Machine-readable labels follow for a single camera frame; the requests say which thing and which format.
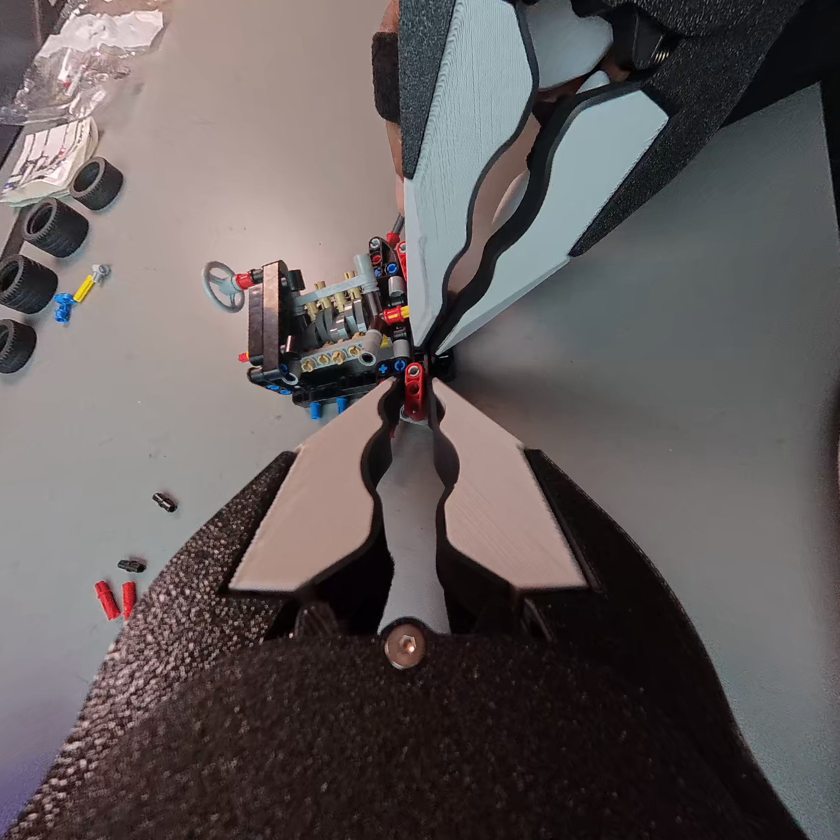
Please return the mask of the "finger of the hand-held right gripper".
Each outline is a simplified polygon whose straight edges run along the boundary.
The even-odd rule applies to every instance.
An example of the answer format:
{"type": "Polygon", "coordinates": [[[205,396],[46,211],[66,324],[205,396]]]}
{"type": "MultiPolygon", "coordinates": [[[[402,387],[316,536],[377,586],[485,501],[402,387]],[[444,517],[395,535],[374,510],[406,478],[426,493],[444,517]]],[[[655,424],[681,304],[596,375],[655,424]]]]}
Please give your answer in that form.
{"type": "Polygon", "coordinates": [[[418,348],[443,317],[480,185],[533,102],[538,72],[523,29],[509,2],[454,4],[418,161],[404,181],[407,305],[418,348]]]}
{"type": "Polygon", "coordinates": [[[532,147],[524,194],[487,240],[434,352],[450,350],[563,267],[668,120],[640,87],[595,89],[556,110],[532,147]]]}

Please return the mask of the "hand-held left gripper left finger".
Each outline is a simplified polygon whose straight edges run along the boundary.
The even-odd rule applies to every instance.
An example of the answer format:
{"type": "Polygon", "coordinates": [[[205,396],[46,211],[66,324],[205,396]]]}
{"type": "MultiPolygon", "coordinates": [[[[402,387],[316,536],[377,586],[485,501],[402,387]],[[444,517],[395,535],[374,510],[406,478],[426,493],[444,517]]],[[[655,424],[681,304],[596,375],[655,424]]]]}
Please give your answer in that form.
{"type": "Polygon", "coordinates": [[[298,447],[230,591],[297,593],[372,545],[397,417],[398,381],[389,379],[298,447]]]}

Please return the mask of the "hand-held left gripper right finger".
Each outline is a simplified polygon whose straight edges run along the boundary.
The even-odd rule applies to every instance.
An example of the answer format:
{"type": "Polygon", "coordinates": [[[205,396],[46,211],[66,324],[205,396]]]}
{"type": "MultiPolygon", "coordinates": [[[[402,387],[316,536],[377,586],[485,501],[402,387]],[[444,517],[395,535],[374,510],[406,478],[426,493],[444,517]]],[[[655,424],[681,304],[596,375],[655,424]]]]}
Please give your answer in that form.
{"type": "Polygon", "coordinates": [[[449,385],[432,389],[439,558],[451,550],[518,593],[587,588],[524,444],[449,385]]]}

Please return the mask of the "toy brick engine chassis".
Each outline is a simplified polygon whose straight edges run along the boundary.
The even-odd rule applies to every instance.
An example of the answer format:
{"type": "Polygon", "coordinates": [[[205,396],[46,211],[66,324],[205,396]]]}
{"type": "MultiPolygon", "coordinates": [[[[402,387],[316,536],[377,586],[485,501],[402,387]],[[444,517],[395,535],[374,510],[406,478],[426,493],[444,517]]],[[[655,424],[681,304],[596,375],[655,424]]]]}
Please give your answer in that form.
{"type": "Polygon", "coordinates": [[[250,383],[289,396],[313,420],[334,404],[350,404],[390,378],[405,380],[411,367],[452,382],[455,353],[426,354],[413,342],[407,306],[404,217],[384,237],[372,237],[354,268],[337,283],[307,290],[302,273],[281,260],[235,272],[205,264],[205,293],[225,312],[248,314],[250,383]]]}

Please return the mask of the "person's right hand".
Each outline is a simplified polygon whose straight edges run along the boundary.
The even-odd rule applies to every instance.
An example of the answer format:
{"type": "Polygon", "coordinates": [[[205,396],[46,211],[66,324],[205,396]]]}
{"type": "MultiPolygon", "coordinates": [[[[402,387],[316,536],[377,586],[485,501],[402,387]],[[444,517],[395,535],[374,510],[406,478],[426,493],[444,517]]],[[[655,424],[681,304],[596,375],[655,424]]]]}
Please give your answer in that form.
{"type": "MultiPolygon", "coordinates": [[[[585,77],[577,77],[562,86],[539,91],[537,100],[554,103],[568,97],[580,88],[585,77]]],[[[511,184],[527,169],[527,158],[539,133],[539,121],[533,115],[528,117],[525,128],[516,141],[493,164],[480,186],[472,214],[472,236],[470,245],[453,269],[448,282],[452,293],[468,284],[479,266],[485,244],[491,234],[494,219],[500,204],[505,202],[511,184]]],[[[402,156],[402,130],[399,125],[385,121],[385,132],[395,167],[395,202],[399,214],[405,216],[404,176],[402,156]]]]}

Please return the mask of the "black toy tyre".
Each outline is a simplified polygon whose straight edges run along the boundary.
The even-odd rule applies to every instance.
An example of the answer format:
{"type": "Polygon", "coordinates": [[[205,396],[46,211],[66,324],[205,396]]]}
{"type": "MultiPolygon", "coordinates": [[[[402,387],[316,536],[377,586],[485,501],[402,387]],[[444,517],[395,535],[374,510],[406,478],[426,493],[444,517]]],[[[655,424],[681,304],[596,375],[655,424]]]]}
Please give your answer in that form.
{"type": "Polygon", "coordinates": [[[31,315],[52,301],[58,288],[54,270],[24,255],[12,255],[1,264],[1,305],[31,315]]]}
{"type": "Polygon", "coordinates": [[[85,163],[69,185],[69,196],[93,212],[109,207],[124,184],[120,169],[107,159],[95,156],[85,163]]]}
{"type": "Polygon", "coordinates": [[[36,330],[27,323],[12,319],[1,320],[0,371],[11,375],[20,371],[35,351],[36,330]]]}
{"type": "Polygon", "coordinates": [[[61,259],[75,254],[88,233],[88,220],[55,197],[44,198],[31,206],[22,227],[24,242],[61,259]]]}

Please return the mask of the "clear plastic bags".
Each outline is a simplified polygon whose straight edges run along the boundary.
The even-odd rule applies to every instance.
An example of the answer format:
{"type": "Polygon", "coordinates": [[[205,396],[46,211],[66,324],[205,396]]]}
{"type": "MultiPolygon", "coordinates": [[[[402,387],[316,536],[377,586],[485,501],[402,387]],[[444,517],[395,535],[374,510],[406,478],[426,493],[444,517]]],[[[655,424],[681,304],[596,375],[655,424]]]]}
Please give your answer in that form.
{"type": "Polygon", "coordinates": [[[171,5],[2,1],[2,125],[91,116],[160,44],[171,5]]]}

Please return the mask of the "sticker sheet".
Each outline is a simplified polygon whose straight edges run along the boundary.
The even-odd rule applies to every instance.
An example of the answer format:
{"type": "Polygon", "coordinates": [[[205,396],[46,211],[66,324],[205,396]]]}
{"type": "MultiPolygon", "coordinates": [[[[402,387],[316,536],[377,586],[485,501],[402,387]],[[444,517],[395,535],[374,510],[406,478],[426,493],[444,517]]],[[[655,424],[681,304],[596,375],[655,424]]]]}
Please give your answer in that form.
{"type": "Polygon", "coordinates": [[[16,163],[2,183],[2,204],[22,207],[44,197],[68,195],[98,142],[98,126],[92,117],[26,134],[16,163]]]}

